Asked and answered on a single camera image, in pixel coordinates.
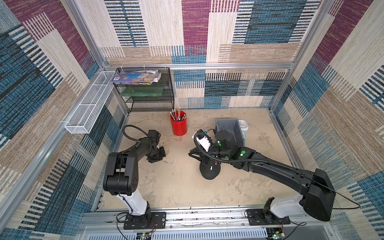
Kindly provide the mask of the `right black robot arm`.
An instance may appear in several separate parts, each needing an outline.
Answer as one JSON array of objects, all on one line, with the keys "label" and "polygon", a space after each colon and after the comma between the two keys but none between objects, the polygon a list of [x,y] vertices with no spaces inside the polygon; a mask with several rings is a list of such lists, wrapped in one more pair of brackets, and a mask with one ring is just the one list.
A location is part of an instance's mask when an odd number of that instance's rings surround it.
[{"label": "right black robot arm", "polygon": [[268,177],[297,192],[292,198],[269,198],[263,210],[268,221],[299,214],[323,222],[331,219],[336,192],[325,171],[298,169],[240,147],[235,136],[225,130],[218,131],[215,138],[217,141],[213,142],[206,132],[197,131],[193,136],[196,147],[189,152],[190,157],[200,161],[200,172],[206,180],[219,175],[222,163],[229,164],[238,170]]}]

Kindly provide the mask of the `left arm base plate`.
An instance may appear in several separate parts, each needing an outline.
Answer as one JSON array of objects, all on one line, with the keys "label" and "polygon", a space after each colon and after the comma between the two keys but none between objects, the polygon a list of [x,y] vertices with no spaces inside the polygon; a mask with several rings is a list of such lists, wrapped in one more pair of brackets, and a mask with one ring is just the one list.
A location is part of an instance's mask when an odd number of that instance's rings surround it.
[{"label": "left arm base plate", "polygon": [[151,230],[164,229],[166,226],[167,213],[154,212],[151,214],[144,214],[141,216],[133,216],[127,214],[124,221],[124,230]]}]

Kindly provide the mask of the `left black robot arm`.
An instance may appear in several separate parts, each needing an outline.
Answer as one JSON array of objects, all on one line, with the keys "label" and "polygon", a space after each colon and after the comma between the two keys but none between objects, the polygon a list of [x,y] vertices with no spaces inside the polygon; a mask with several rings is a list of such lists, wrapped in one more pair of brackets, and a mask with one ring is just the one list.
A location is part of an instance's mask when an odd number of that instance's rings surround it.
[{"label": "left black robot arm", "polygon": [[109,154],[104,174],[103,189],[120,199],[128,208],[127,220],[139,227],[151,223],[150,204],[141,196],[139,184],[139,160],[147,157],[149,163],[161,161],[164,147],[159,147],[161,134],[156,130],[144,130],[126,125],[123,135],[135,144],[121,152]]}]

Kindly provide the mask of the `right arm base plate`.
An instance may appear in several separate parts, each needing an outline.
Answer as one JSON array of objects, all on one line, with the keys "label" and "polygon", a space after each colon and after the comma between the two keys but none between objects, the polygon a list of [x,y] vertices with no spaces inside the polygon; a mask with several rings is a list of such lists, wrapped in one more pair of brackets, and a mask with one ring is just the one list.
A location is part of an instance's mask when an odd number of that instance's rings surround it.
[{"label": "right arm base plate", "polygon": [[262,209],[248,209],[245,211],[245,216],[250,226],[291,224],[289,217],[278,218],[270,211],[264,213]]}]

